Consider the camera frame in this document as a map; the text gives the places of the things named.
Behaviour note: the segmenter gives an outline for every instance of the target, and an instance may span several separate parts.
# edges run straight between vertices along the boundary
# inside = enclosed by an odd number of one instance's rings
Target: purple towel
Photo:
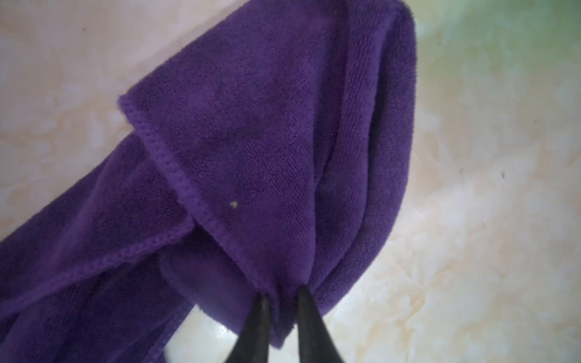
[[[160,362],[197,304],[272,343],[384,244],[408,172],[413,19],[394,0],[252,0],[131,88],[135,132],[0,244],[0,361]]]

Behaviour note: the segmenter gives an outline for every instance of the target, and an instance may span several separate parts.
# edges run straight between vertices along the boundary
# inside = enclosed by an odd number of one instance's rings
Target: beige marble tabletop
[[[581,1],[408,3],[410,182],[329,330],[346,363],[579,362]],[[1,0],[0,238],[131,131],[117,95],[240,4]],[[166,356],[220,363],[234,341],[194,311]]]

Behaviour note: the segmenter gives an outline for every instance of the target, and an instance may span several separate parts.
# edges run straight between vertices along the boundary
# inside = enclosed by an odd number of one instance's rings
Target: marble floor
[[[0,239],[131,130],[116,98],[241,4],[0,1]],[[326,317],[345,361],[581,359],[581,2],[409,0],[410,181],[381,255]],[[170,363],[235,336],[193,311]],[[272,362],[298,362],[294,333]]]

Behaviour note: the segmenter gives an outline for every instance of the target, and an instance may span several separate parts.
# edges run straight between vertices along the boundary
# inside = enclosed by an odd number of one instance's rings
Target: purple cloth
[[[413,19],[393,0],[252,0],[132,87],[135,132],[0,244],[0,360],[161,362],[197,304],[271,342],[384,244],[407,182]]]

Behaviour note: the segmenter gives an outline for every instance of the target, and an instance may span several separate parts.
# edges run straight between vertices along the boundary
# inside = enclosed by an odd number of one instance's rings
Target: towel
[[[281,346],[385,243],[407,183],[415,35],[395,0],[251,0],[119,99],[134,127],[0,244],[2,362],[162,362],[194,305]]]

